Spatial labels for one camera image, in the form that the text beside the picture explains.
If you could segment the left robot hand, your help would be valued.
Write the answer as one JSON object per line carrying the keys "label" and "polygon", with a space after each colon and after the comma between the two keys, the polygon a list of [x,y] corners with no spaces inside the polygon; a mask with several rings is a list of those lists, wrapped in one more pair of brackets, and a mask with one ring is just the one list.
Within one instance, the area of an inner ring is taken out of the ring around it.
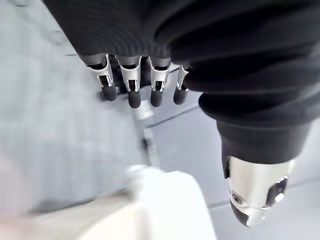
{"label": "left robot hand", "polygon": [[232,211],[253,227],[285,195],[320,117],[317,0],[46,0],[91,68],[150,57],[190,68],[183,86],[216,121]]}

